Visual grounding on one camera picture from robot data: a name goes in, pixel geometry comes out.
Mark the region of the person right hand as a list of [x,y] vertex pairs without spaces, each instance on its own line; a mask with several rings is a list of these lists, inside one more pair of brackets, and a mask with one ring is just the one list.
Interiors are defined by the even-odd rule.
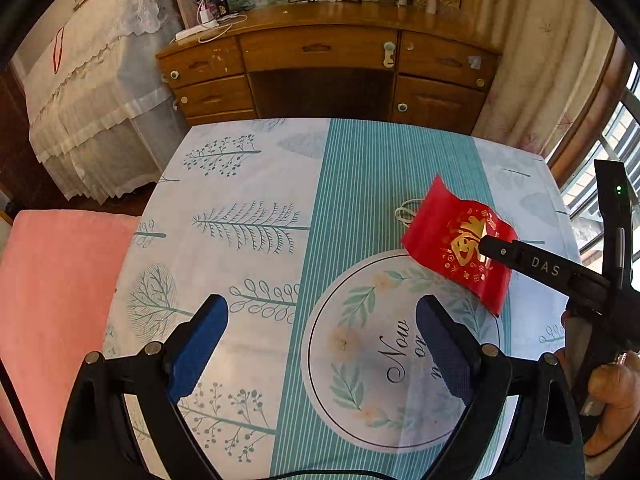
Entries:
[[605,470],[622,450],[639,421],[639,355],[627,351],[613,364],[591,373],[588,392],[604,404],[600,422],[584,445],[592,470]]

